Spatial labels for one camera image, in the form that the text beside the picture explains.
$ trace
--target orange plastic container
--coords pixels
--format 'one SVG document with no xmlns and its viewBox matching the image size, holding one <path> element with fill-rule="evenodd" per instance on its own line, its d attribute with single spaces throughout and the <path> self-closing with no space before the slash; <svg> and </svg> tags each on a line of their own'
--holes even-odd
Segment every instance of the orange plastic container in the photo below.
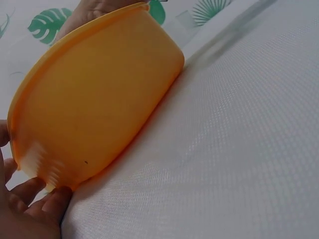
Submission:
<svg viewBox="0 0 319 239">
<path fill-rule="evenodd" d="M 103 170 L 129 144 L 181 72 L 181 50 L 145 3 L 100 17 L 54 44 L 9 109 L 19 168 L 49 189 Z"/>
</svg>

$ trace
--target white fabric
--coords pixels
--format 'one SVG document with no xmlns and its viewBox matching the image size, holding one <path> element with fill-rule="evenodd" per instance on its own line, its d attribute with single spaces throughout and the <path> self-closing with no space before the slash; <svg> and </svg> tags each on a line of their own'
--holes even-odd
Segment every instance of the white fabric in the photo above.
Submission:
<svg viewBox="0 0 319 239">
<path fill-rule="evenodd" d="M 279 0 L 193 62 L 64 238 L 319 238 L 318 9 Z"/>
</svg>

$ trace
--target hand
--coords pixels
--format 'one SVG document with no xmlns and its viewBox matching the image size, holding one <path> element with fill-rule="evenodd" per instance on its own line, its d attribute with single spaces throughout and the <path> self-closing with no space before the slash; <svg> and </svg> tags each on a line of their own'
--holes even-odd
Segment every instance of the hand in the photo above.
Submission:
<svg viewBox="0 0 319 239">
<path fill-rule="evenodd" d="M 0 147 L 5 146 L 8 140 L 6 121 L 0 120 Z M 16 167 L 13 159 L 3 161 L 0 151 L 0 238 L 61 238 L 60 223 L 72 191 L 60 188 L 31 204 L 35 196 L 45 187 L 45 183 L 39 178 L 33 178 L 9 191 L 5 184 L 10 180 Z"/>
<path fill-rule="evenodd" d="M 66 34 L 98 17 L 142 1 L 149 2 L 149 0 L 81 0 L 61 27 L 55 40 L 58 41 Z"/>
</svg>

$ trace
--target palm leaf print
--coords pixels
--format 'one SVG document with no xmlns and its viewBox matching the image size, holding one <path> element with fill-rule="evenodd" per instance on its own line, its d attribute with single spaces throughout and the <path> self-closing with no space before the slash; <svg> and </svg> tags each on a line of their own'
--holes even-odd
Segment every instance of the palm leaf print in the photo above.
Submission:
<svg viewBox="0 0 319 239">
<path fill-rule="evenodd" d="M 51 8 L 42 11 L 34 17 L 28 30 L 40 42 L 51 45 L 61 26 L 71 14 L 72 11 L 66 8 Z"/>
<path fill-rule="evenodd" d="M 193 19 L 198 26 L 203 26 L 231 2 L 232 0 L 200 0 L 193 8 Z"/>
</svg>

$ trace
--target green leaf print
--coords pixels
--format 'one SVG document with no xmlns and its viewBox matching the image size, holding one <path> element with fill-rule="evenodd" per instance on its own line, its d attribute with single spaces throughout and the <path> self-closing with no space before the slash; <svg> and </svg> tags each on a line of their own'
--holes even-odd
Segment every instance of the green leaf print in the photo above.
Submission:
<svg viewBox="0 0 319 239">
<path fill-rule="evenodd" d="M 162 25 L 165 21 L 165 10 L 159 0 L 151 0 L 150 1 L 150 14 L 151 16 Z"/>
<path fill-rule="evenodd" d="M 232 0 L 199 0 L 193 8 L 193 19 L 198 26 L 203 26 L 231 2 Z"/>
<path fill-rule="evenodd" d="M 72 11 L 66 8 L 51 8 L 42 11 L 34 17 L 28 30 L 40 42 L 51 45 L 61 26 L 71 14 Z"/>
<path fill-rule="evenodd" d="M 10 23 L 10 18 L 14 14 L 15 9 L 13 10 L 13 13 L 11 15 L 6 14 L 6 21 L 0 25 L 0 39 L 3 37 L 5 31 L 7 30 L 9 23 Z"/>
</svg>

